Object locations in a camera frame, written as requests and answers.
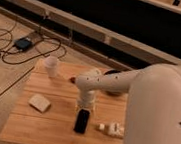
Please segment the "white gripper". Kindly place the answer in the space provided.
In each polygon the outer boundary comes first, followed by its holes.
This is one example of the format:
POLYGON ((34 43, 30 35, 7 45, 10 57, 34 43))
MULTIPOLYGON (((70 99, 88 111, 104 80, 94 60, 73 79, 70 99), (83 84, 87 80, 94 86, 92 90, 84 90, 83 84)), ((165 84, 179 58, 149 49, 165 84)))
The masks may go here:
POLYGON ((79 91, 76 107, 77 109, 86 109, 93 111, 95 109, 96 93, 94 91, 79 91))

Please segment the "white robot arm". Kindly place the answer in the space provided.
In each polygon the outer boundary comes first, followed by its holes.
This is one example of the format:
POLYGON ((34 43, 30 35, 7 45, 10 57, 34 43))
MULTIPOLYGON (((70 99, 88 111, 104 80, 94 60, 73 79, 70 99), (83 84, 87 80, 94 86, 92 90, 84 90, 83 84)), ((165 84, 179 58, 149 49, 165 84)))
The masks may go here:
POLYGON ((154 64, 140 70, 76 77, 81 108, 94 102, 91 92, 128 95, 123 144, 181 144, 181 66, 154 64))

